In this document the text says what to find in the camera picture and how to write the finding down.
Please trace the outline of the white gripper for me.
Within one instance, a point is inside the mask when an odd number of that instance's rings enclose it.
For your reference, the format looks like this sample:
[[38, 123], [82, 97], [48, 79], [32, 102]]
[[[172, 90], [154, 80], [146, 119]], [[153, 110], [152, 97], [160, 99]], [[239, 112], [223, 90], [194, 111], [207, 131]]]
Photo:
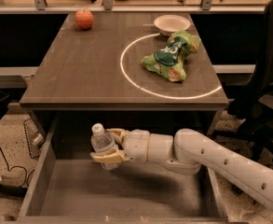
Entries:
[[121, 128], [111, 128], [108, 132], [115, 142], [123, 145], [123, 150], [115, 149], [111, 153], [91, 152], [91, 158], [102, 164], [121, 163], [129, 159], [133, 163], [146, 163], [150, 132], [144, 130], [128, 131]]

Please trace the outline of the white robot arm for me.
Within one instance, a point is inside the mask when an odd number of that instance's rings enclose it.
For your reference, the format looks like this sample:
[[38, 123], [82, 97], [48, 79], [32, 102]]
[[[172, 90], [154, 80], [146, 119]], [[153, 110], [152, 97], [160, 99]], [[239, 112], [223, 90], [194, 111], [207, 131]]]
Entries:
[[122, 162], [156, 163], [180, 175], [206, 166], [273, 211], [273, 170], [233, 152], [207, 136], [181, 129], [174, 136], [144, 130], [92, 126], [90, 156], [107, 169]]

